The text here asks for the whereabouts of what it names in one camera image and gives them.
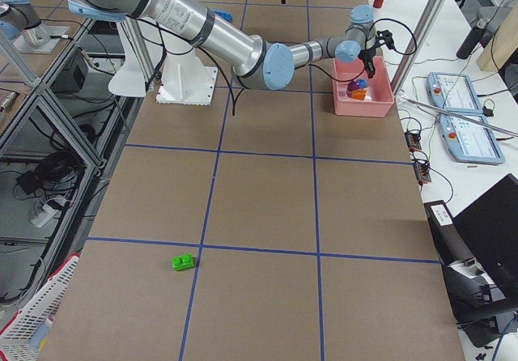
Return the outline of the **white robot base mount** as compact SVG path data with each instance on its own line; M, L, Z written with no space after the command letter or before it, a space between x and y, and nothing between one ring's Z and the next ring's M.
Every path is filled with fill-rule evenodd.
M205 66L194 48L150 19L117 24L125 60L108 85L118 96L156 91L160 104L209 105L218 69Z

